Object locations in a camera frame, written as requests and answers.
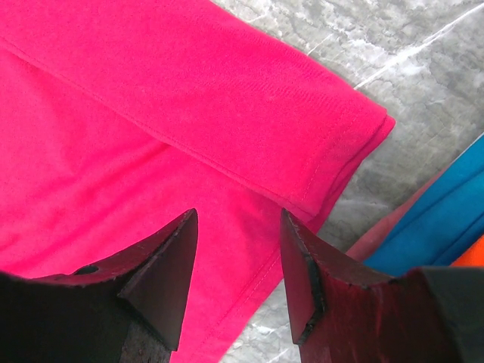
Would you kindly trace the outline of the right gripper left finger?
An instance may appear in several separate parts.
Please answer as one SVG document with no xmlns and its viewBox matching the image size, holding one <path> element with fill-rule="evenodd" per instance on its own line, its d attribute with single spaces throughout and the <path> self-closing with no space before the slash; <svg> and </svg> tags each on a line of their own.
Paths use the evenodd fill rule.
<svg viewBox="0 0 484 363">
<path fill-rule="evenodd" d="M 179 347 L 197 251 L 190 209 L 70 275 L 1 275 L 3 362 L 168 362 Z"/>
</svg>

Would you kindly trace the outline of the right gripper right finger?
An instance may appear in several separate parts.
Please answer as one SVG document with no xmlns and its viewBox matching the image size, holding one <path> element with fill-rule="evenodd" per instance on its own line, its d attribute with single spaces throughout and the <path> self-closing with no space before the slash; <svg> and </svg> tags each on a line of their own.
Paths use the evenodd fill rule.
<svg viewBox="0 0 484 363">
<path fill-rule="evenodd" d="M 483 270 L 379 273 L 281 213 L 293 342 L 304 362 L 481 362 Z"/>
</svg>

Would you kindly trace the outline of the pink t-shirt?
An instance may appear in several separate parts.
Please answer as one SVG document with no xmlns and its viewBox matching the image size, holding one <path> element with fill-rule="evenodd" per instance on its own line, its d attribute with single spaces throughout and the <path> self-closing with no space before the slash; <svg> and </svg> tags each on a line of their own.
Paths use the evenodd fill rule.
<svg viewBox="0 0 484 363">
<path fill-rule="evenodd" d="M 3 1 L 1 268 L 69 274 L 196 209 L 173 361 L 218 362 L 281 281 L 281 210 L 318 231 L 394 124 L 209 1 Z"/>
</svg>

